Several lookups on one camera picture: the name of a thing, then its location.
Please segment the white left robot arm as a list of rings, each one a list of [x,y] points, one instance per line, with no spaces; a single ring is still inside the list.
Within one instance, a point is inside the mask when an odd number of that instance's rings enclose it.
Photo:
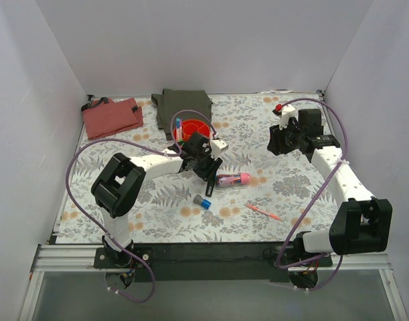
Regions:
[[[211,197],[225,150],[228,150],[225,141],[194,132],[186,142],[176,142],[146,156],[127,157],[122,153],[112,156],[93,183],[91,193],[104,217],[105,252],[115,266],[123,268],[132,261],[133,240],[128,229],[128,212],[143,183],[192,170],[207,183],[206,197]]]

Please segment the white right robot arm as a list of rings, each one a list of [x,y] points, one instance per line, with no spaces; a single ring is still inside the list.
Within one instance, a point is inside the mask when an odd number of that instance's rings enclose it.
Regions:
[[[275,154],[299,150],[324,178],[323,187],[334,197],[338,210],[330,228],[289,233],[277,261],[286,259],[306,266],[322,255],[349,255],[385,251],[388,245],[392,205],[378,199],[359,181],[339,142],[326,135],[318,109],[295,110],[277,105],[280,122],[270,127],[267,149]]]

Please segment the grey blue short marker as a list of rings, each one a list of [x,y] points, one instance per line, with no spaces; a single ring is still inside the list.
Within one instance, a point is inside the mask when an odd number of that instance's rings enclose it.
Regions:
[[[199,205],[200,207],[204,208],[205,210],[208,210],[211,207],[211,202],[208,201],[207,199],[204,199],[201,195],[196,195],[193,198],[193,203],[196,205]]]

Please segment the orange round divided container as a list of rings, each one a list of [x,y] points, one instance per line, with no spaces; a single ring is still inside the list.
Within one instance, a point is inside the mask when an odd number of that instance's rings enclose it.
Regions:
[[[175,128],[173,129],[172,134],[176,140],[181,139],[182,141],[186,142],[195,132],[198,132],[208,138],[210,137],[209,126],[205,122],[197,119],[182,120],[181,131],[182,131],[181,135],[177,137],[178,127],[177,123],[175,123]]]

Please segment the black highlighter blue cap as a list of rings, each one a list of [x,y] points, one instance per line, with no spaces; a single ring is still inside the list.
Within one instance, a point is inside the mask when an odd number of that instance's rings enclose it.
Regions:
[[[206,186],[206,197],[211,197],[213,194],[214,186],[215,186],[215,180],[216,178],[210,178],[207,182]]]

